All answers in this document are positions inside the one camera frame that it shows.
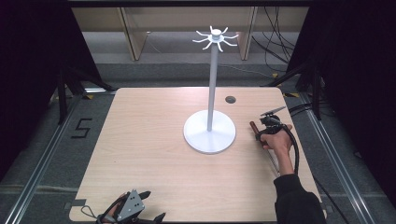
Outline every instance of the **white pole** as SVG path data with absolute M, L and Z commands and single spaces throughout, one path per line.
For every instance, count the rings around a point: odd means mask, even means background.
M 218 57 L 219 48 L 216 44 L 212 44 L 210 59 L 210 80 L 209 80 L 209 107 L 207 110 L 207 131 L 212 131 L 213 110 L 215 105 L 216 79 L 218 73 Z

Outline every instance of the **wooden table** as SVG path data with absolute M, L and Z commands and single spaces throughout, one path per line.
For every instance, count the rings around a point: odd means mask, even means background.
M 150 190 L 141 218 L 166 212 L 163 221 L 168 222 L 276 220 L 276 169 L 249 123 L 255 121 L 261 130 L 260 114 L 286 105 L 280 90 L 217 88 L 215 110 L 233 120 L 236 137 L 215 155 L 197 152 L 183 135 L 189 116 L 207 109 L 208 93 L 208 88 L 191 87 L 118 90 L 76 199 L 85 199 L 97 215 L 123 192 Z M 227 96 L 236 102 L 227 103 Z M 276 114 L 292 124 L 287 109 Z M 293 150 L 290 154 L 294 161 Z M 318 196 L 302 150 L 300 157 L 302 184 Z M 80 208 L 72 207 L 72 220 L 93 220 Z

